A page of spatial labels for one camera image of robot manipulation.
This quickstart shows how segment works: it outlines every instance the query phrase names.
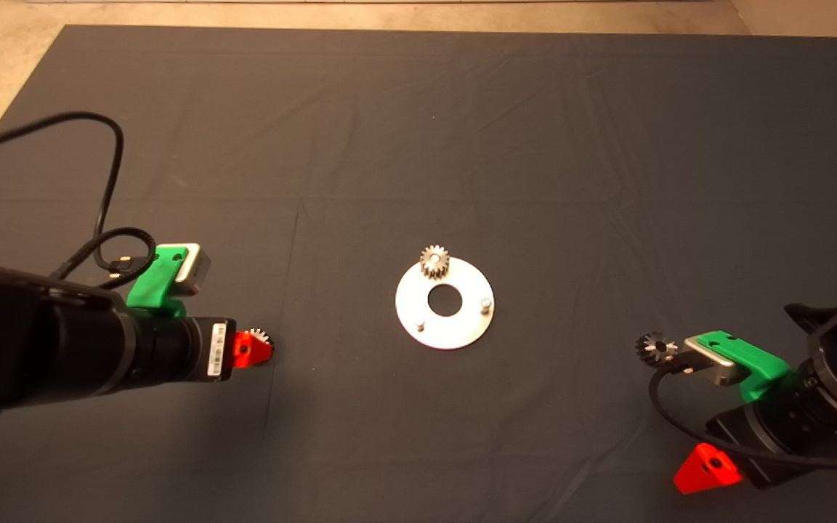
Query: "metal plate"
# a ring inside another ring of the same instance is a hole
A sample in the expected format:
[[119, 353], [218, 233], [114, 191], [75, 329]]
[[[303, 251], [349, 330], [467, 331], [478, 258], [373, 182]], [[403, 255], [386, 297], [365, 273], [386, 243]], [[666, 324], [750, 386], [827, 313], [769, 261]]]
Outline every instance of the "metal plate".
[[[451, 285], [461, 294], [461, 310], [443, 317], [432, 311], [428, 295], [438, 285]], [[489, 282], [473, 264], [451, 257], [448, 273], [431, 279], [419, 264], [405, 271], [396, 288], [396, 314], [405, 331], [429, 347], [449, 351], [476, 341], [493, 321], [496, 300]]]

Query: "barcode label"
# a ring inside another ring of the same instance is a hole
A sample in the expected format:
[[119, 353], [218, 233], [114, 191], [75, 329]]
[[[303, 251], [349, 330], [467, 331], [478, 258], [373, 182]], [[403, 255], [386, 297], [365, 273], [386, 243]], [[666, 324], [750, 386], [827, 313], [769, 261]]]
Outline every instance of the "barcode label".
[[209, 376], [222, 374], [222, 358], [225, 355], [225, 334], [227, 323], [212, 325], [212, 344], [209, 347]]

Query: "black cable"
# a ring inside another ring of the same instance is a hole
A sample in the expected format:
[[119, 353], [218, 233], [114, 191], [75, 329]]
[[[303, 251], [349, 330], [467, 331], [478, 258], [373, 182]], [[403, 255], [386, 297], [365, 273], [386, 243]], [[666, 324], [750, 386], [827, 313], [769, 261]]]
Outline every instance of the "black cable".
[[[5, 142], [11, 142], [13, 139], [21, 138], [23, 136], [38, 132], [41, 129], [55, 126], [57, 123], [69, 122], [73, 120], [90, 120], [94, 122], [103, 123], [112, 129], [114, 137], [116, 137], [116, 148], [112, 154], [112, 166], [109, 168], [109, 178], [105, 183], [105, 190], [102, 193], [102, 202], [99, 204], [99, 212], [96, 214], [96, 225], [93, 229], [93, 238], [102, 234], [102, 228], [105, 225], [105, 216], [109, 212], [109, 205], [112, 204], [112, 195], [116, 191], [116, 182], [118, 182], [118, 172], [122, 165], [122, 155], [125, 151], [125, 134], [122, 132], [121, 126], [118, 125], [112, 118], [99, 113], [90, 113], [86, 110], [74, 110], [69, 113], [59, 113], [59, 115], [47, 116], [40, 120], [26, 123], [23, 126], [18, 126], [14, 129], [7, 129], [0, 132], [0, 145]], [[102, 245], [97, 245], [93, 251], [93, 258], [96, 265], [108, 270], [109, 264], [102, 257]]]
[[837, 470], [837, 458], [810, 458], [805, 456], [796, 456], [793, 454], [768, 453], [764, 450], [751, 449], [751, 447], [736, 445], [721, 438], [712, 437], [710, 434], [695, 431], [687, 427], [687, 425], [684, 425], [681, 421], [677, 420], [674, 415], [668, 413], [668, 411], [661, 404], [660, 394], [658, 394], [660, 393], [659, 389], [661, 380], [664, 379], [664, 376], [674, 373], [674, 371], [679, 371], [679, 369], [675, 367], [658, 368], [658, 371], [655, 372], [654, 376], [651, 378], [651, 382], [648, 383], [648, 397], [651, 398], [651, 405], [653, 405], [655, 410], [658, 411], [658, 414], [661, 414], [661, 417], [664, 417], [668, 423], [674, 425], [674, 427], [678, 430], [683, 431], [683, 433], [687, 434], [687, 436], [697, 441], [708, 443], [732, 456], [741, 456], [758, 461], [771, 461], [771, 463], [779, 463], [784, 466], [794, 468]]
[[117, 229], [111, 229], [107, 232], [102, 232], [102, 234], [97, 235], [95, 238], [92, 238], [90, 241], [87, 241], [83, 244], [83, 247], [80, 247], [78, 251], [74, 252], [72, 256], [70, 256], [67, 261], [63, 262], [63, 265], [60, 265], [56, 271], [51, 272], [50, 277], [57, 278], [57, 279], [64, 279], [73, 269], [77, 268], [79, 264], [86, 261], [86, 258], [96, 251], [103, 243], [106, 241], [116, 238], [116, 236], [131, 236], [131, 238], [137, 238], [140, 241], [144, 242], [144, 245], [147, 246], [147, 256], [144, 258], [144, 261], [140, 265], [137, 265], [137, 268], [127, 272], [125, 275], [121, 275], [120, 277], [114, 278], [109, 280], [102, 285], [99, 285], [101, 288], [116, 288], [121, 287], [121, 285], [125, 285], [129, 281], [133, 281], [140, 275], [143, 275], [148, 268], [150, 268], [150, 264], [153, 262], [153, 256], [156, 253], [157, 243], [153, 240], [153, 236], [150, 236], [146, 232], [142, 231], [141, 229], [137, 229], [135, 227], [119, 227]]

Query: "small gear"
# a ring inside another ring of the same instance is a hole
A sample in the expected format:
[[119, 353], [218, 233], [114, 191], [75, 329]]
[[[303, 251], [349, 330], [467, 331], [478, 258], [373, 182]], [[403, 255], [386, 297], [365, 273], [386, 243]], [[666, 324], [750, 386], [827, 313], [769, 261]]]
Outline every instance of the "small gear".
[[440, 245], [432, 245], [425, 248], [418, 258], [422, 274], [431, 279], [444, 277], [448, 273], [448, 264], [451, 261], [450, 255]]
[[650, 367], [660, 367], [674, 359], [680, 352], [680, 347], [673, 341], [664, 338], [660, 332], [648, 332], [635, 341], [635, 352], [638, 358]]
[[265, 342], [266, 344], [273, 345], [273, 342], [270, 341], [270, 336], [268, 336], [263, 330], [260, 330], [260, 328], [252, 328], [251, 330], [245, 332], [258, 340]]

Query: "green bracket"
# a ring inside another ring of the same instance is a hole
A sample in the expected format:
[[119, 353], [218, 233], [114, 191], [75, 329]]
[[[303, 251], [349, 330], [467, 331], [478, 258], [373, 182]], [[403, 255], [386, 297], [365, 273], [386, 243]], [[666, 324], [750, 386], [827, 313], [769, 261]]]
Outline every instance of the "green bracket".
[[746, 403], [760, 398], [778, 380], [793, 371], [786, 361], [776, 355], [761, 350], [741, 338], [735, 338], [725, 331], [701, 334], [697, 336], [697, 341], [751, 372], [740, 385], [741, 399]]
[[135, 280], [126, 300], [127, 306], [157, 315], [184, 317], [186, 305], [170, 298], [169, 294], [188, 253], [189, 249], [184, 247], [158, 247], [153, 264]]

